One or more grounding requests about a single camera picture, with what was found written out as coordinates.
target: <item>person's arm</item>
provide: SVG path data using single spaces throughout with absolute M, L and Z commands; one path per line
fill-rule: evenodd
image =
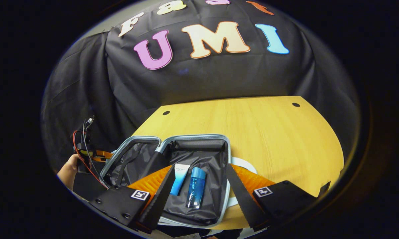
M 73 190 L 74 187 L 75 174 L 78 172 L 77 170 L 78 159 L 79 158 L 77 154 L 71 155 L 71 157 L 64 164 L 64 166 L 62 166 L 61 170 L 57 173 L 58 178 L 71 191 Z

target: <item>red wire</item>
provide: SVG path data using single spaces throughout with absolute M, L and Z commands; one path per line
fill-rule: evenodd
M 75 152 L 77 153 L 77 155 L 78 155 L 78 157 L 80 158 L 81 162 L 84 163 L 84 165 L 85 165 L 86 168 L 89 170 L 89 172 L 95 177 L 95 179 L 96 179 L 99 183 L 101 183 L 102 186 L 104 186 L 106 189 L 108 189 L 108 187 L 105 186 L 105 185 L 96 177 L 96 175 L 93 174 L 92 170 L 90 170 L 90 168 L 87 166 L 87 164 L 84 162 L 83 158 L 81 157 L 80 153 L 78 152 L 77 146 L 75 145 L 75 139 L 74 139 L 74 138 L 75 138 L 75 133 L 77 133 L 77 130 L 74 131 L 74 133 L 72 133 L 72 142 L 74 143 Z

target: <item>open suitcase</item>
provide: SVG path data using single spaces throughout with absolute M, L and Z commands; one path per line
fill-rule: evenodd
M 251 170 L 249 163 L 236 161 Z M 228 206 L 237 204 L 236 198 L 229 200 L 230 184 L 226 178 L 227 166 L 232 162 L 229 139 L 221 134 L 173 136 L 163 142 L 155 136 L 132 136 L 114 151 L 100 175 L 108 186 L 128 186 L 169 165 L 190 165 L 179 194 L 169 195 L 158 224 L 209 228 L 222 221 Z M 200 208 L 187 208 L 194 167 L 206 172 L 204 194 Z

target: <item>blue tube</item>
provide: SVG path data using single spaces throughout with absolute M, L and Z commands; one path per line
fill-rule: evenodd
M 202 194 L 205 186 L 205 172 L 204 170 L 195 167 L 192 169 L 190 177 L 189 191 L 187 194 L 186 207 L 199 208 L 201 207 Z
M 180 191 L 180 187 L 183 184 L 184 177 L 186 177 L 187 171 L 189 170 L 190 165 L 178 164 L 174 165 L 174 173 L 175 173 L 175 180 L 173 186 L 171 188 L 170 194 L 178 195 Z

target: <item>skincare tube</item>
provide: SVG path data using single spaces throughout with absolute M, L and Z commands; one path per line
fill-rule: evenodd
M 186 177 L 189 167 L 190 165 L 184 165 L 178 163 L 175 164 L 174 166 L 175 180 L 171 188 L 170 194 L 176 196 L 178 195 L 178 192 L 180 191 L 180 187 L 183 184 L 184 177 Z

